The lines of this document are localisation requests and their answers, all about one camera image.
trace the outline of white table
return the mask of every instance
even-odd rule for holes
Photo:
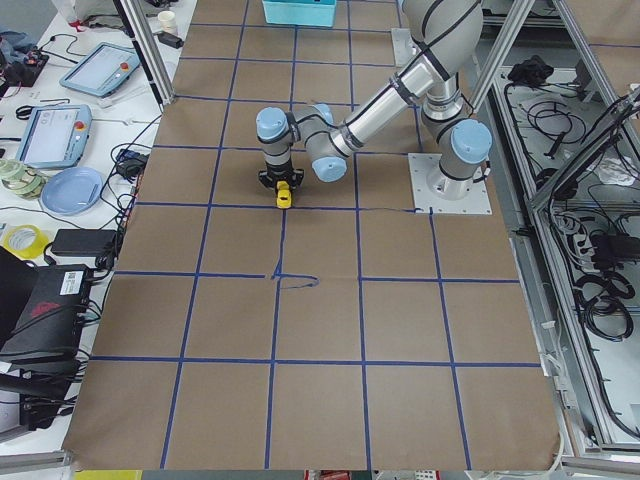
[[[187,29],[191,22],[191,17],[197,0],[179,0],[172,5],[172,10],[176,13],[178,32],[181,38],[186,37]],[[150,19],[152,31],[159,31],[157,19]],[[78,41],[73,44],[71,51],[75,53],[88,53],[101,42],[109,42],[116,45],[131,47],[130,39],[121,31],[108,29],[87,29],[77,33],[75,29],[69,27],[60,15],[51,22],[45,31],[39,45],[46,43],[55,34],[68,33],[78,36]],[[69,37],[58,37],[56,41],[50,43],[46,49],[70,58],[79,59],[68,55],[65,49],[72,39]],[[160,53],[167,67],[171,78],[175,73],[181,50],[159,44]],[[112,96],[113,105],[101,107],[99,99],[79,92],[66,89],[58,83],[59,79],[71,68],[73,64],[62,59],[51,56],[42,74],[31,88],[20,89],[15,96],[11,96],[17,88],[10,88],[4,98],[0,99],[0,137],[21,137],[27,122],[18,120],[15,117],[15,109],[22,105],[44,106],[47,103],[40,103],[43,99],[68,98],[71,104],[86,104],[90,107],[93,124],[91,126],[90,138],[82,159],[78,165],[87,166],[99,171],[103,179],[111,171],[113,166],[110,158],[111,149],[119,143],[131,142],[152,120],[161,114],[160,107],[155,101],[151,88],[147,82],[142,68],[138,68],[131,78]],[[151,126],[138,140],[137,143],[152,145],[157,131],[157,124]],[[18,150],[18,143],[0,141],[0,148],[7,150],[5,158],[13,158]],[[114,191],[120,195],[131,190],[131,184],[126,180],[117,177],[111,181]],[[105,191],[105,199],[113,202],[113,194]],[[0,207],[22,207],[41,211],[37,200],[24,200],[0,187]],[[99,228],[116,214],[115,210],[99,201],[86,212],[70,217],[59,217],[69,220],[83,228]],[[60,228],[71,228],[69,225],[56,221],[53,218],[36,212],[25,212],[16,209],[0,210],[0,223],[9,225],[33,224],[45,231],[51,239]],[[84,263],[86,259],[74,259],[65,257],[60,259],[61,263]],[[44,264],[42,257],[36,259],[36,263]],[[102,302],[107,281],[95,286],[92,289],[91,298],[98,303]],[[80,341],[80,348],[91,351],[93,340],[98,326],[85,327]],[[69,396],[75,395],[80,386],[74,384],[70,388]],[[13,440],[0,443],[0,456],[19,455],[33,453],[49,453],[60,450],[62,441],[69,427],[71,416],[58,417],[52,426],[45,430],[30,432]]]

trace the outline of red logo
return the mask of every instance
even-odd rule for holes
[[[51,310],[60,307],[61,305],[54,302],[40,302],[37,304],[33,310],[31,310],[31,318],[39,317],[40,315],[44,315]]]

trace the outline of screen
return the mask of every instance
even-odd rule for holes
[[[27,139],[22,161],[29,165],[64,160],[78,112],[78,108],[39,111]]]
[[[120,69],[120,64],[128,62],[130,58],[130,52],[103,46],[89,59],[83,61],[67,81],[86,89],[100,90],[105,82]]]

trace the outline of blue plate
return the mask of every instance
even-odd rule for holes
[[[49,179],[42,189],[40,203],[48,212],[75,215],[96,203],[100,190],[100,172],[88,167],[68,168]]]

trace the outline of white cable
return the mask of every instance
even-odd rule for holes
[[[540,477],[541,479],[549,478],[549,476],[555,472],[560,466],[560,462],[562,462],[562,454],[564,453],[564,437],[562,434],[560,435],[560,447],[558,448],[558,454],[556,455],[555,460],[551,464],[548,470],[543,473],[510,473],[510,472],[491,472],[484,478],[489,477],[490,475],[498,475],[501,477],[515,477],[515,478],[530,478],[530,477]]]

